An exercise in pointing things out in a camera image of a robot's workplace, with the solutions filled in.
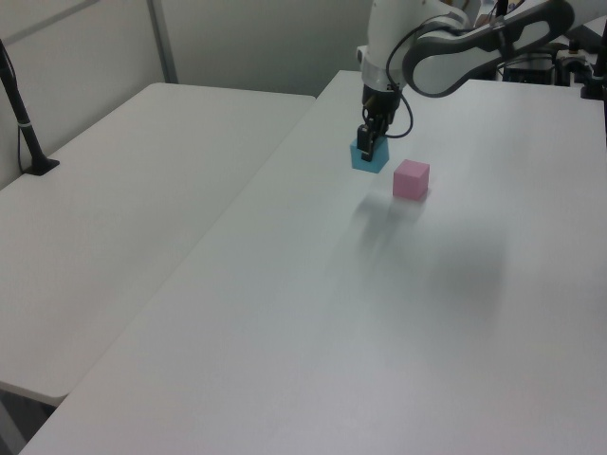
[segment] black cable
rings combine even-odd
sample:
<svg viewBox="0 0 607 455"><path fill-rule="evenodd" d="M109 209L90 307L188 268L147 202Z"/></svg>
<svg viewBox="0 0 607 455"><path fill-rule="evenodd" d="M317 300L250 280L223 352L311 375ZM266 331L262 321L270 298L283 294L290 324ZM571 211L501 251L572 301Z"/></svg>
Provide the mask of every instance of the black cable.
<svg viewBox="0 0 607 455"><path fill-rule="evenodd" d="M407 40L409 40L409 38L414 36L419 30L421 30L425 26L426 26L426 23L414 28L409 33L407 33L405 35L405 37L402 40L400 40L398 42L398 44L395 46L395 48L392 50L392 52L390 53L390 57L388 57L388 62L386 62L386 77L388 78L388 81L390 81L390 88L392 89L392 91L396 92L400 96L400 99L402 100L402 102L405 103L405 106L407 107L407 112L409 113L409 120L410 120L409 128L407 129L407 131L405 131L402 135L394 135L394 136L386 135L386 137L388 137L390 139L401 139L401 138L407 136L414 128L414 112L411 110L411 106L409 105L409 102L407 101L405 96L402 94L402 89L400 89L398 87L398 85L396 84L392 75L390 74L390 64L392 63L392 59L394 58L394 56L396 55L398 50L402 47L402 45L404 45L407 42Z"/></svg>
<svg viewBox="0 0 607 455"><path fill-rule="evenodd" d="M496 68L501 69L510 64L526 64L527 62L535 62L537 60L549 60L550 62L553 62L552 57L530 57L530 58L523 58L523 59L510 60L508 62L503 62L502 64L498 64L496 66Z"/></svg>
<svg viewBox="0 0 607 455"><path fill-rule="evenodd" d="M495 2L495 5L493 5L493 8L491 9L491 11L489 12L489 14L487 16L487 23L488 24L491 23L491 18L493 17L493 13L495 12L496 9L497 9L497 2Z"/></svg>
<svg viewBox="0 0 607 455"><path fill-rule="evenodd" d="M19 125L17 125L17 163L19 163L19 171L23 175L23 166L21 165L21 128L19 128Z"/></svg>
<svg viewBox="0 0 607 455"><path fill-rule="evenodd" d="M15 67L12 65L12 60L10 59L9 53L7 52L6 49L2 49L3 50L3 54L5 56L5 58L7 59L7 62L9 62L9 66L10 66L10 73L12 74L12 79L15 81L15 85L17 85L17 73L15 73Z"/></svg>
<svg viewBox="0 0 607 455"><path fill-rule="evenodd" d="M17 83L17 73L15 72L15 67L12 65L12 60L10 59L9 53L4 47L2 50L4 57L7 59L7 62L9 62L10 73L12 74L12 79L15 82L15 87L19 87L19 84ZM23 175L23 165L21 164L21 128L19 125L17 125L17 164L19 165L19 172L21 175Z"/></svg>

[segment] black stand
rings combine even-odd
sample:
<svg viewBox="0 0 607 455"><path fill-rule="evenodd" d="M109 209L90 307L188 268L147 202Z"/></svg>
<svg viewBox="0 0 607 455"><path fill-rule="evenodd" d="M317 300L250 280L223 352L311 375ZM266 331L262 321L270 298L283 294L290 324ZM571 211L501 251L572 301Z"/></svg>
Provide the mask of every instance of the black stand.
<svg viewBox="0 0 607 455"><path fill-rule="evenodd" d="M4 85L7 95L9 96L10 105L12 110L17 117L17 123L19 129L23 133L23 137L26 140L26 144L31 154L31 167L25 170L25 173L32 175L44 175L53 168L59 166L59 161L55 159L47 158L40 149L38 138L34 133L34 128L31 126L29 120L28 111L26 106L23 104L21 94L17 87L17 81L15 80L14 74L9 63L9 54L0 40L0 79Z"/></svg>

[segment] blue cube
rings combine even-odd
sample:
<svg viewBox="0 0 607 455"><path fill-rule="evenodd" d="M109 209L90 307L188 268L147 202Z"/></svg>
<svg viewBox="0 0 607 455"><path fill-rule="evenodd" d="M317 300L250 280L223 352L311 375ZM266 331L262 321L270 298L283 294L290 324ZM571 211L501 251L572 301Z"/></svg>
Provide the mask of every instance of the blue cube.
<svg viewBox="0 0 607 455"><path fill-rule="evenodd" d="M390 159L388 141L385 137L380 137L377 140L371 162L361 158L362 151L357 147L356 139L350 144L350 155L352 156L352 169L368 173L379 173Z"/></svg>

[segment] white table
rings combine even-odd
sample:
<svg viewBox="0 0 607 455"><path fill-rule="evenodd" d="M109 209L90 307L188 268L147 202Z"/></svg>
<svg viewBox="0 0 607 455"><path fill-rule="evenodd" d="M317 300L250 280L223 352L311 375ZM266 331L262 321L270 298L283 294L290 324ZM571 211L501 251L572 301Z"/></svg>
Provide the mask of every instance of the white table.
<svg viewBox="0 0 607 455"><path fill-rule="evenodd" d="M360 89L331 82L23 455L604 454L602 104L411 95L373 175ZM391 196L405 157L422 204Z"/></svg>
<svg viewBox="0 0 607 455"><path fill-rule="evenodd" d="M154 84L0 191L0 389L60 403L312 102Z"/></svg>

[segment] floor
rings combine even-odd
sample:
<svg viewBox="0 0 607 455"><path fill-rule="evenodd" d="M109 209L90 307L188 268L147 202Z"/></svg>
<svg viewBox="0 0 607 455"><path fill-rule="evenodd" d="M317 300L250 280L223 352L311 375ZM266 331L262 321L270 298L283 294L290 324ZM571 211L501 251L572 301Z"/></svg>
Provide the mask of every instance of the floor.
<svg viewBox="0 0 607 455"><path fill-rule="evenodd" d="M0 391L0 455L17 455L55 409Z"/></svg>

